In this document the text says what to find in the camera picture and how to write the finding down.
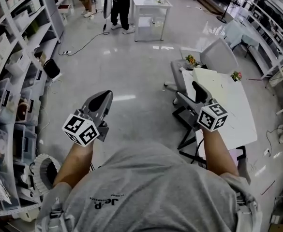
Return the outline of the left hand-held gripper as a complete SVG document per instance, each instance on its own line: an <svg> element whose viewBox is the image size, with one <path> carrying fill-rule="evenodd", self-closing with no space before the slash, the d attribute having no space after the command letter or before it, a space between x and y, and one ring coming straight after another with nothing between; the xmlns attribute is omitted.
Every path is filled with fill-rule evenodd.
<svg viewBox="0 0 283 232"><path fill-rule="evenodd" d="M104 117L108 115L112 101L113 92L111 90L94 94L85 101L84 107L76 110L74 114L69 114L62 130L71 141L80 146L88 146L96 139L103 142L109 131Z"/></svg>

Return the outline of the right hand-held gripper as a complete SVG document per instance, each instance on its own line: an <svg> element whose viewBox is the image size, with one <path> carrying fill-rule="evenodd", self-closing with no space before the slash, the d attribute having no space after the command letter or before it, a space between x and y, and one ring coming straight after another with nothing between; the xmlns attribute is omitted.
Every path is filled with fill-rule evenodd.
<svg viewBox="0 0 283 232"><path fill-rule="evenodd" d="M200 83L192 81L195 90L194 101L181 92L176 92L176 98L189 111L187 123L194 132L206 129L210 132L222 127L228 117L228 112L212 98L211 93Z"/></svg>

